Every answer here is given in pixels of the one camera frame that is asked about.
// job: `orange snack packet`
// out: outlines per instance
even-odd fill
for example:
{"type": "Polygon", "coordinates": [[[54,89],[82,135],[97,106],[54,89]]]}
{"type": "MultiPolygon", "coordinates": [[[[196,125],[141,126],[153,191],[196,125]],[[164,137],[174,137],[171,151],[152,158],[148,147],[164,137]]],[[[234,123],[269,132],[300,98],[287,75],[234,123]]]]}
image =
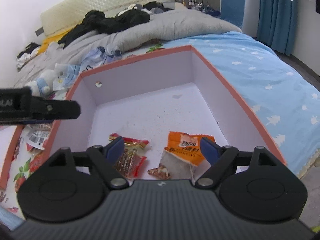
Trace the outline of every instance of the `orange snack packet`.
{"type": "Polygon", "coordinates": [[[191,179],[197,166],[205,159],[200,150],[200,140],[213,136],[188,135],[182,132],[169,132],[168,145],[164,148],[158,168],[148,170],[157,179],[191,179]]]}

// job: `screw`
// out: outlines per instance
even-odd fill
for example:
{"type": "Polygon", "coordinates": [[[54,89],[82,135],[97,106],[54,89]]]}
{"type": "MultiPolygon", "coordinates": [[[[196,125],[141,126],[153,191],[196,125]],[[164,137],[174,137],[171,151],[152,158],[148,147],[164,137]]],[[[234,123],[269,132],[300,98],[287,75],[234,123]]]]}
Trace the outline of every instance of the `screw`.
{"type": "Polygon", "coordinates": [[[202,187],[211,186],[213,184],[213,180],[209,178],[201,178],[198,180],[198,184],[202,187]]]}
{"type": "Polygon", "coordinates": [[[111,185],[114,187],[121,187],[126,184],[126,180],[124,178],[115,178],[111,180],[111,185]]]}

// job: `bed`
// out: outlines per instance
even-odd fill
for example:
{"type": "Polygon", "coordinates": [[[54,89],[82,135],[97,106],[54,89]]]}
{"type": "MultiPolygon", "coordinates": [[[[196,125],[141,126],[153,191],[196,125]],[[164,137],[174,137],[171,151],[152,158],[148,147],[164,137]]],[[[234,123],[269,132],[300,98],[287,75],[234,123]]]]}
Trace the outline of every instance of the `bed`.
{"type": "MultiPolygon", "coordinates": [[[[50,36],[74,26],[89,10],[98,9],[106,16],[113,16],[132,3],[150,1],[154,0],[65,0],[42,13],[41,20],[45,34],[50,36]]],[[[150,22],[123,32],[111,35],[89,32],[64,50],[57,43],[51,43],[45,53],[17,74],[15,87],[34,80],[45,69],[54,69],[56,63],[79,64],[81,56],[108,43],[118,46],[123,58],[154,50],[153,45],[145,45],[150,40],[161,40],[165,49],[189,45],[238,91],[276,143],[281,152],[278,158],[302,177],[320,152],[319,91],[270,48],[243,34],[238,27],[201,12],[185,10],[174,0],[156,1],[169,3],[176,9],[153,15],[150,22]]],[[[65,93],[55,99],[63,98],[65,93]]],[[[41,163],[46,157],[37,156],[34,161],[25,142],[19,146],[20,153],[11,163],[7,189],[2,193],[6,201],[2,201],[1,206],[23,218],[13,178],[29,159],[41,163]]]]}

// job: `gray floor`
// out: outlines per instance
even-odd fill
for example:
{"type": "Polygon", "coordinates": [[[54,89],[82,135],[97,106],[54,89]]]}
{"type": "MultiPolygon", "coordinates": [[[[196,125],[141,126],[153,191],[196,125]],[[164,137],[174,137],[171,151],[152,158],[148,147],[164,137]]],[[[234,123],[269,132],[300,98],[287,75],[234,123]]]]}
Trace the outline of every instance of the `gray floor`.
{"type": "MultiPolygon", "coordinates": [[[[293,67],[300,75],[320,91],[320,77],[295,57],[276,52],[281,60],[293,67]]],[[[308,190],[308,200],[300,216],[300,220],[308,227],[320,225],[320,158],[301,179],[308,190]]]]}

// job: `plush toy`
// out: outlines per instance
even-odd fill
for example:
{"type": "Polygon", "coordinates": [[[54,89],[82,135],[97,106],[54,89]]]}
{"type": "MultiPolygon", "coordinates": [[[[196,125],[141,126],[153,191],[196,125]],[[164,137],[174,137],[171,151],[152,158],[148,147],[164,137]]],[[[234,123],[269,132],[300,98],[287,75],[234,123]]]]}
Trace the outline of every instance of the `plush toy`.
{"type": "Polygon", "coordinates": [[[57,74],[54,70],[45,70],[35,81],[26,84],[32,90],[33,96],[46,97],[52,92],[52,86],[57,74]]]}

